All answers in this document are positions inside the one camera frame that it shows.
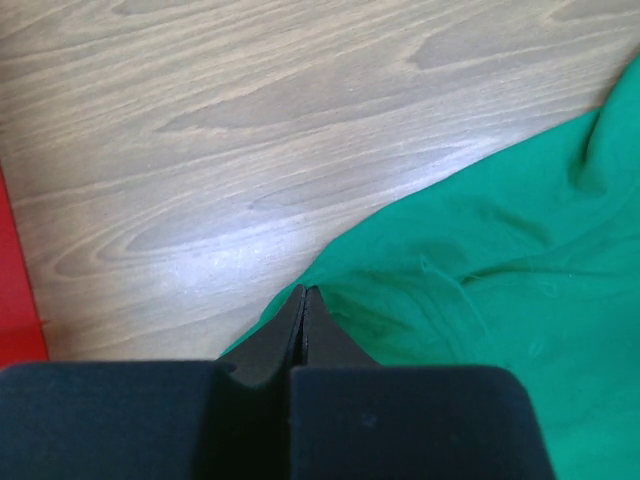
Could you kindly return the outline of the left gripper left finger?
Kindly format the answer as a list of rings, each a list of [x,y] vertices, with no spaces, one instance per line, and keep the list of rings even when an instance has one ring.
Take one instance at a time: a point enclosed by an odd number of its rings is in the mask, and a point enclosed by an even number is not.
[[[305,290],[215,361],[28,363],[1,373],[5,479],[284,479]]]

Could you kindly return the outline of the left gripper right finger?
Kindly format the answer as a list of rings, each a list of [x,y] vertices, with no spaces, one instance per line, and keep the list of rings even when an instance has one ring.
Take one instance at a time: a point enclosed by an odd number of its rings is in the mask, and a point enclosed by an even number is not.
[[[529,395],[491,366],[384,367],[306,292],[290,374],[294,479],[551,479]]]

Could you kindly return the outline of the green t shirt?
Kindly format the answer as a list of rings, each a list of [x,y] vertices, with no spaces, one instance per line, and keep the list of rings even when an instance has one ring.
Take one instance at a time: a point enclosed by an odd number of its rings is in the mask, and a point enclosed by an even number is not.
[[[601,106],[382,208],[297,281],[382,365],[514,374],[558,478],[637,478],[638,61]]]

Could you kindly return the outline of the red plastic bin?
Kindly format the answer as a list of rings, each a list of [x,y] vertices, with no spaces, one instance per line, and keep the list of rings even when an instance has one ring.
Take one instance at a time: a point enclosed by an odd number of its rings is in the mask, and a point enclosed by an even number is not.
[[[10,200],[1,176],[1,367],[49,359]]]

